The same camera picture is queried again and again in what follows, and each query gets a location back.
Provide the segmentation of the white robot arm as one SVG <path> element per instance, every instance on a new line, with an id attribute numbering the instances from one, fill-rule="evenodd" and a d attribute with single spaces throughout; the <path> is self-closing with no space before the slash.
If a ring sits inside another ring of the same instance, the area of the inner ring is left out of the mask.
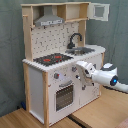
<path id="1" fill-rule="evenodd" d="M 117 68 L 113 64 L 106 63 L 97 70 L 92 63 L 78 61 L 76 67 L 82 85 L 91 86 L 93 83 L 98 83 L 128 94 L 128 85 L 118 82 Z"/>

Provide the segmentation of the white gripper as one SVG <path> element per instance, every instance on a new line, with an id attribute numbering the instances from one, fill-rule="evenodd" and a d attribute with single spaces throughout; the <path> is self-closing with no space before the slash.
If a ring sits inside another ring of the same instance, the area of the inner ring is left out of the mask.
<path id="1" fill-rule="evenodd" d="M 92 81 L 92 74 L 95 71 L 95 67 L 92 63 L 88 63 L 85 61 L 78 61 L 76 63 L 76 67 L 81 79 L 81 82 L 85 84 L 86 82 Z"/>

